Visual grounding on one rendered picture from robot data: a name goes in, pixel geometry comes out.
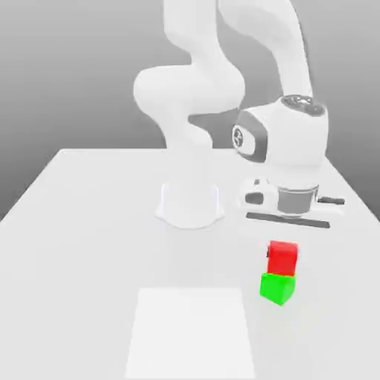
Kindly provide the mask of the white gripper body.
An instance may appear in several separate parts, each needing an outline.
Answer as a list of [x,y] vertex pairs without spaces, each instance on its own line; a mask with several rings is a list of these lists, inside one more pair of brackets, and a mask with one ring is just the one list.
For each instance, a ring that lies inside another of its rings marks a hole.
[[341,215],[283,217],[268,212],[245,213],[245,236],[258,240],[306,240],[331,238],[344,233]]

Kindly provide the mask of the small red cube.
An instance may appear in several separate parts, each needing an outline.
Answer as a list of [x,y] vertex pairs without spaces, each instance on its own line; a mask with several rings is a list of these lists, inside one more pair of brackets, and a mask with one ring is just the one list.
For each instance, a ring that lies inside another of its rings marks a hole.
[[298,244],[271,240],[267,250],[267,272],[273,275],[295,276]]

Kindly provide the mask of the small green cube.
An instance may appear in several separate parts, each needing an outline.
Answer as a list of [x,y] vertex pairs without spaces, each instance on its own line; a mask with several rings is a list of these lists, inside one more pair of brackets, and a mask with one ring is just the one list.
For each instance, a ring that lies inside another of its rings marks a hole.
[[283,306],[295,291],[296,277],[263,273],[260,295],[274,304]]

